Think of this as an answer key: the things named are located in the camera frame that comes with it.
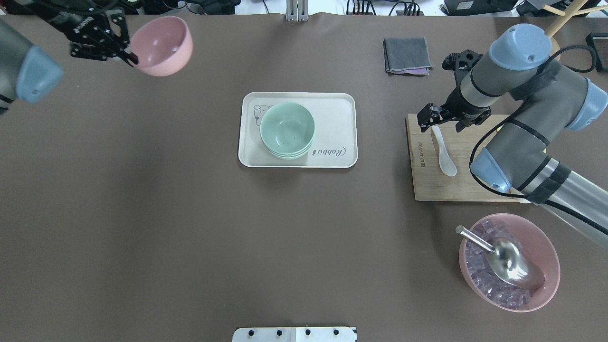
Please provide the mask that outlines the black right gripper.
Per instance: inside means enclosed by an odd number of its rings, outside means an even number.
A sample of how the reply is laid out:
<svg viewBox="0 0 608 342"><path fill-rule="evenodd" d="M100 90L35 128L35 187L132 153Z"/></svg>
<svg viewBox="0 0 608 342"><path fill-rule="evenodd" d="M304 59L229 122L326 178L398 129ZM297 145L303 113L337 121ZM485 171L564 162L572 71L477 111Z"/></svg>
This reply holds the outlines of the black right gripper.
<svg viewBox="0 0 608 342"><path fill-rule="evenodd" d="M491 114L488 106L482 107L480 103L474 103L473 99L467 99L466 93L477 91L471 83L473 67L483 57L482 54L472 50L464 50L460 53L451 53L442 63L446 71L453 71L456 88L441 106L428 103L417 114L418 126L422 133L434 125L441 125L448 121L456 121L456 132L461 132L472 125L481 125Z"/></svg>

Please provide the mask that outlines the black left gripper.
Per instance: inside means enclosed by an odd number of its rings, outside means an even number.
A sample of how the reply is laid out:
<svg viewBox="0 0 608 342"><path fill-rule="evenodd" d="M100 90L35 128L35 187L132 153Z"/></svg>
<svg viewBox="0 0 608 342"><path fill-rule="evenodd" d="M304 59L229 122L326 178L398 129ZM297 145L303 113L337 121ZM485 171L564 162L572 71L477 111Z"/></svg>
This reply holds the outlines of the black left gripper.
<svg viewBox="0 0 608 342"><path fill-rule="evenodd" d="M122 0L35 0L33 13L67 37L71 56L139 64Z"/></svg>

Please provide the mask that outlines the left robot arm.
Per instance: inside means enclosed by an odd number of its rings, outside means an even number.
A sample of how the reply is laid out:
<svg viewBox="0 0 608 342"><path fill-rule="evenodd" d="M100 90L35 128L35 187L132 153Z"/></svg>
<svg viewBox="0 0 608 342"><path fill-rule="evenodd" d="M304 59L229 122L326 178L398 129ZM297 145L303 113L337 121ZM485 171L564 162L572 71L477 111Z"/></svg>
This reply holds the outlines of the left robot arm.
<svg viewBox="0 0 608 342"><path fill-rule="evenodd" d="M104 4L93 0L21 0L20 5L62 32L73 57L87 60L123 60L139 63L130 48L124 10L116 0ZM6 22L0 38L1 112L16 99L36 103L62 80L64 71L38 45Z"/></svg>

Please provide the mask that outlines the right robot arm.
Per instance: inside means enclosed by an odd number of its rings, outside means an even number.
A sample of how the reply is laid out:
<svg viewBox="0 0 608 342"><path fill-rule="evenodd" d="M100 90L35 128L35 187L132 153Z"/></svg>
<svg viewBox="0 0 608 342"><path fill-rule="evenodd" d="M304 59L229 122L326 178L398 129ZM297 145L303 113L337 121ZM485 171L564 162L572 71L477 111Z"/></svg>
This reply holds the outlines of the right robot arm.
<svg viewBox="0 0 608 342"><path fill-rule="evenodd" d="M607 192L545 153L558 134L591 124L607 107L607 93L551 54L550 38L521 23L503 33L481 56L465 50L447 57L456 88L445 104L427 104L418 115L422 132L456 122L456 130L480 125L505 94L521 106L494 128L488 145L473 148L469 169L489 191L554 208L582 235L607 247Z"/></svg>

